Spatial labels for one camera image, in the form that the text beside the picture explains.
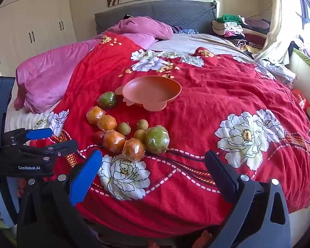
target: green cushion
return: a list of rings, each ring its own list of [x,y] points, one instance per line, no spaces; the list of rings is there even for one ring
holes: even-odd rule
[[[293,49],[293,51],[301,58],[303,61],[310,66],[310,58],[304,54],[303,52],[299,51],[298,49]]]

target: red bedspread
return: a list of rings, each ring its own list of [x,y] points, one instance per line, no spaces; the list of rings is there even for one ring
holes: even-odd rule
[[[231,206],[206,171],[203,156],[209,149],[253,180],[277,178],[290,212],[309,204],[310,123],[284,85],[259,73],[253,64],[204,49],[173,59],[165,58],[169,54],[144,54],[141,63],[148,65],[141,70],[150,70],[134,71],[131,66],[139,61],[133,57],[140,47],[123,36],[108,36],[111,40],[96,46],[77,65],[54,110],[69,110],[60,136],[32,143],[78,141],[78,153],[57,160],[57,175],[69,173],[99,148],[92,141],[98,129],[87,123],[86,113],[100,94],[136,77],[165,74],[152,70],[164,61],[180,69],[173,68],[169,75],[182,85],[182,92],[160,112],[128,107],[121,98],[107,111],[118,123],[130,123],[128,137],[134,124],[146,119],[150,126],[164,126],[171,142],[165,154],[148,154],[137,164],[100,149],[103,166],[77,205],[85,218],[142,237],[170,237],[220,224]]]

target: green towel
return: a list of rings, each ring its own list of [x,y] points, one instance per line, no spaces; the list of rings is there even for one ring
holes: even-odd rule
[[[221,18],[217,18],[216,20],[220,23],[236,22],[237,24],[242,24],[241,18],[234,15],[223,15]]]

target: screw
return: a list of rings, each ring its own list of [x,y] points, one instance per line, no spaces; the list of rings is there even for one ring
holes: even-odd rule
[[[28,184],[29,185],[33,185],[36,182],[36,180],[34,180],[33,178],[28,180]]]
[[[242,181],[245,181],[245,182],[249,181],[248,175],[243,174],[243,175],[240,176],[240,178],[241,178]]]
[[[67,176],[65,175],[65,174],[61,174],[61,175],[59,175],[58,176],[58,178],[57,178],[59,181],[64,181],[65,179],[67,179]]]
[[[272,179],[271,182],[274,184],[274,185],[278,185],[279,184],[279,181],[277,179]]]

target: pink pillow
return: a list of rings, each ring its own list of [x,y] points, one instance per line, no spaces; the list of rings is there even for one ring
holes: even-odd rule
[[[18,85],[14,107],[25,106],[32,113],[42,113],[62,99],[76,65],[99,39],[51,49],[21,63],[16,69]]]
[[[155,38],[169,40],[174,35],[171,26],[150,17],[133,17],[122,19],[107,32],[115,34],[148,34]]]
[[[152,44],[158,41],[154,36],[148,34],[123,34],[123,36],[130,38],[143,49],[148,49]]]

